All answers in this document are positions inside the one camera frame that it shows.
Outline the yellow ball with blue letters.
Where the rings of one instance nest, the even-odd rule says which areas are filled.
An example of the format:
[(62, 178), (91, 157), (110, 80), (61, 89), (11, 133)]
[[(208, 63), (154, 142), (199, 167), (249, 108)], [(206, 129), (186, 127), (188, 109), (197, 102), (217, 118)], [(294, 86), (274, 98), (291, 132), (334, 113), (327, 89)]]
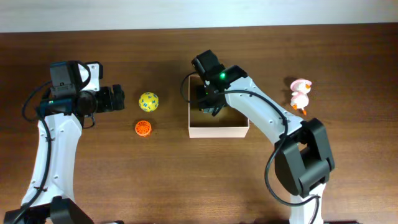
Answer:
[(152, 112), (159, 106), (159, 97), (152, 92), (145, 92), (139, 98), (139, 106), (145, 112)]

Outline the pink white toy duck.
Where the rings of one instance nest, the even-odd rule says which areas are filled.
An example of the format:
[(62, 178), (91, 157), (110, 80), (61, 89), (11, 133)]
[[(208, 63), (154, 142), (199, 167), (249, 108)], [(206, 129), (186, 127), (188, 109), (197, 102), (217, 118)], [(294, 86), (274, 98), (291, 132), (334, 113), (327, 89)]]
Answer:
[(312, 82), (303, 78), (299, 78), (290, 84), (292, 90), (292, 98), (290, 105), (294, 110), (302, 110), (307, 115), (305, 107), (309, 104), (308, 93), (311, 91)]

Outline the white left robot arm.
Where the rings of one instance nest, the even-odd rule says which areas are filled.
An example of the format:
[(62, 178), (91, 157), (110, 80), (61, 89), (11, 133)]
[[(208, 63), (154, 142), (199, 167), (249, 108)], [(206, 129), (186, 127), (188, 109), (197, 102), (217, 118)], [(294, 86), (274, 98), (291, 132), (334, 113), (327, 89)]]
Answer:
[(35, 108), (39, 144), (34, 171), (21, 207), (5, 213), (4, 222), (75, 224), (93, 220), (75, 203), (73, 175), (85, 119), (96, 113), (124, 109), (121, 85), (101, 86), (103, 65), (79, 60), (50, 65), (51, 79), (36, 88), (42, 91)]

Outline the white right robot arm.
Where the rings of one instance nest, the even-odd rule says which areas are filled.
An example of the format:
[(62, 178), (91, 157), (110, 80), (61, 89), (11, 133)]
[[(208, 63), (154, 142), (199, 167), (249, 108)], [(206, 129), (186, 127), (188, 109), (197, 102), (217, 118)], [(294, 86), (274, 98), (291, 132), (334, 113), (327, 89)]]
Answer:
[(263, 93), (239, 66), (226, 68), (207, 50), (192, 60), (203, 82), (191, 105), (216, 116), (225, 106), (236, 109), (274, 145), (264, 181), (281, 204), (291, 208), (290, 223), (323, 223), (322, 195), (335, 168), (325, 126), (303, 120)]

